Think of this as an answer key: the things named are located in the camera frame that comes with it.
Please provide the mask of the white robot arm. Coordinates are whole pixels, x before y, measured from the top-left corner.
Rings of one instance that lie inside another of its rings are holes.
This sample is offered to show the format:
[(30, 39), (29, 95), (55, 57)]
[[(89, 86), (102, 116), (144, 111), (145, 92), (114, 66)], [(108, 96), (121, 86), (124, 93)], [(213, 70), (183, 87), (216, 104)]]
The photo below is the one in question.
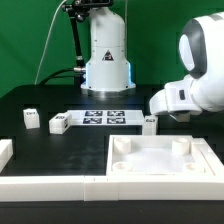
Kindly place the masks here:
[[(105, 95), (133, 89), (124, 53), (123, 19), (106, 7), (92, 9), (90, 33), (91, 58), (82, 91)], [(150, 99), (150, 113), (183, 120), (204, 110), (224, 110), (224, 12), (188, 21), (178, 51), (188, 74), (180, 81), (167, 83)]]

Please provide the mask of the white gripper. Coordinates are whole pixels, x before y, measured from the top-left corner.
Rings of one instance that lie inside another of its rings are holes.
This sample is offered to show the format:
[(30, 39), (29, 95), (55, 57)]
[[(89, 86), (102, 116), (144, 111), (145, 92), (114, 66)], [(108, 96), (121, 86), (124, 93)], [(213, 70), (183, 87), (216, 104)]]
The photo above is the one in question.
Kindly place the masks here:
[(169, 114), (177, 122), (189, 122), (190, 113), (194, 109), (190, 84), (190, 81), (167, 83), (150, 99), (150, 113), (155, 116)]

